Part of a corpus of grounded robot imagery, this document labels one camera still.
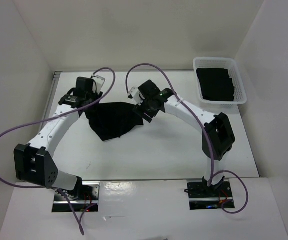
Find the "black skirt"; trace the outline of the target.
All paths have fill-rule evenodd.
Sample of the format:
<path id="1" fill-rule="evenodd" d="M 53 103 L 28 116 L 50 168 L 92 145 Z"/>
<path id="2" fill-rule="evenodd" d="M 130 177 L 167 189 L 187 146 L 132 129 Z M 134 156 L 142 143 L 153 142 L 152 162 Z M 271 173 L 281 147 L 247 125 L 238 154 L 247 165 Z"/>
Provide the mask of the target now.
<path id="1" fill-rule="evenodd" d="M 109 141 L 129 133 L 144 124 L 133 112 L 135 105 L 126 102 L 98 103 L 85 111 L 90 128 L 103 141 Z"/>

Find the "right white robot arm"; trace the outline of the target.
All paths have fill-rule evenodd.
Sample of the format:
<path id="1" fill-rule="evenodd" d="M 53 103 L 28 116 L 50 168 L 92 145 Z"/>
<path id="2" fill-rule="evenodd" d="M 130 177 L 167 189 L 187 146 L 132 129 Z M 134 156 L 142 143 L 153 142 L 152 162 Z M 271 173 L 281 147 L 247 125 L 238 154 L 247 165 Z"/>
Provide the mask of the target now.
<path id="1" fill-rule="evenodd" d="M 160 90 L 151 80 L 133 87 L 128 98 L 136 105 L 133 111 L 147 122 L 152 122 L 159 112 L 173 115 L 202 135 L 202 151 L 208 162 L 202 178 L 203 192 L 215 196 L 224 182 L 221 161 L 236 141 L 232 125 L 224 113 L 214 114 L 195 106 L 176 95 L 171 89 Z"/>

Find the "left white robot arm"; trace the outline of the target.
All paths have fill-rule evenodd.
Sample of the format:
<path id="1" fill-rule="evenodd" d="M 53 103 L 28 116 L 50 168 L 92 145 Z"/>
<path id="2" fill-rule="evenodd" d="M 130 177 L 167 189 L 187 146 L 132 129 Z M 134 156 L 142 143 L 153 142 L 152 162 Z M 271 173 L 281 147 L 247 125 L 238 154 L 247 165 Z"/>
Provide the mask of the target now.
<path id="1" fill-rule="evenodd" d="M 46 189 L 60 189 L 72 200 L 82 197 L 82 178 L 59 170 L 53 156 L 67 131 L 83 114 L 83 107 L 103 95 L 104 83 L 105 79 L 101 76 L 78 77 L 76 86 L 58 102 L 53 120 L 26 145 L 15 147 L 13 153 L 18 180 Z"/>

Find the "black folded skirts stack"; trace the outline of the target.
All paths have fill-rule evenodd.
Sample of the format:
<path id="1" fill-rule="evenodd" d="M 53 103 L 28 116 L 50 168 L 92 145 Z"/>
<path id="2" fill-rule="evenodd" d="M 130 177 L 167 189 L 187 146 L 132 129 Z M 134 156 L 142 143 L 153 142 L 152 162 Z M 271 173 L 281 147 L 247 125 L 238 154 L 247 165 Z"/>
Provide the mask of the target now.
<path id="1" fill-rule="evenodd" d="M 224 68 L 198 68 L 197 77 L 204 100 L 233 102 L 235 87 L 229 71 Z"/>

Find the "white plastic basket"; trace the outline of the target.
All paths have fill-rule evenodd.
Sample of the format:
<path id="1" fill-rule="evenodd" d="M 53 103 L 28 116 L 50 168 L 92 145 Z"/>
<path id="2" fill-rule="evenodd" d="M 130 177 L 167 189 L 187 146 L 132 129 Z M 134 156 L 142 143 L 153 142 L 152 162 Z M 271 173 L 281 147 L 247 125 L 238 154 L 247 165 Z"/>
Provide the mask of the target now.
<path id="1" fill-rule="evenodd" d="M 193 70 L 195 74 L 196 89 L 198 100 L 203 104 L 209 105 L 243 105 L 247 102 L 247 94 L 244 88 L 243 80 L 236 61 L 227 57 L 195 57 L 193 59 Z M 225 69 L 232 79 L 234 86 L 234 100 L 233 101 L 210 101 L 204 99 L 202 95 L 202 88 L 200 80 L 197 75 L 197 69 Z"/>

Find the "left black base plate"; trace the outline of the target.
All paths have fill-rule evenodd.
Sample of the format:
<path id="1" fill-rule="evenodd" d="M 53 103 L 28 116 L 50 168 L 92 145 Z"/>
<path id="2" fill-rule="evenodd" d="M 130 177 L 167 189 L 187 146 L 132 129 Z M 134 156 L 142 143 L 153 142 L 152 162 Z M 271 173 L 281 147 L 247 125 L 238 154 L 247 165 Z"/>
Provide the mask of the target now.
<path id="1" fill-rule="evenodd" d="M 69 199 L 73 209 L 82 213 L 86 212 L 98 212 L 99 211 L 99 198 L 100 198 L 100 186 L 99 181 L 83 181 L 82 190 L 78 195 L 74 196 L 72 191 L 62 190 L 66 197 Z M 72 210 L 69 206 L 67 199 L 61 194 L 56 192 L 54 194 L 53 213 L 71 213 Z"/>

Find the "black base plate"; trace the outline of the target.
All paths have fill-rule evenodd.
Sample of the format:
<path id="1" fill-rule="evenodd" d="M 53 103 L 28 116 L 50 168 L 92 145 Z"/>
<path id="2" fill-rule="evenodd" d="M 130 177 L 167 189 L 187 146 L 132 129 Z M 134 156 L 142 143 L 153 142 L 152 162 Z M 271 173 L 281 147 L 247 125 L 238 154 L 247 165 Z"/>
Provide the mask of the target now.
<path id="1" fill-rule="evenodd" d="M 231 184 L 225 180 L 216 190 L 209 190 L 202 180 L 187 182 L 184 192 L 188 195 L 190 210 L 234 209 Z"/>
<path id="2" fill-rule="evenodd" d="M 78 195 L 74 196 L 72 191 L 62 190 L 66 197 L 69 199 L 73 209 L 82 213 L 86 212 L 98 212 L 99 211 L 99 198 L 100 198 L 100 186 L 99 181 L 83 181 L 82 190 Z M 56 192 L 54 194 L 53 213 L 71 213 L 72 210 L 69 206 L 67 199 L 61 194 Z"/>

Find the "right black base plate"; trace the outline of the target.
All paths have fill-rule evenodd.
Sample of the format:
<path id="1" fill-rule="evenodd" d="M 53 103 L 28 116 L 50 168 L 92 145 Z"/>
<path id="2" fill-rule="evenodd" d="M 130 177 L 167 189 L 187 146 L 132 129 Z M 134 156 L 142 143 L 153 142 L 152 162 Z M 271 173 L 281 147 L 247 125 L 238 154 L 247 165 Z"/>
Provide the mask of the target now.
<path id="1" fill-rule="evenodd" d="M 225 180 L 216 190 L 209 190 L 202 180 L 187 182 L 184 192 L 188 195 L 190 210 L 234 209 L 231 184 Z"/>

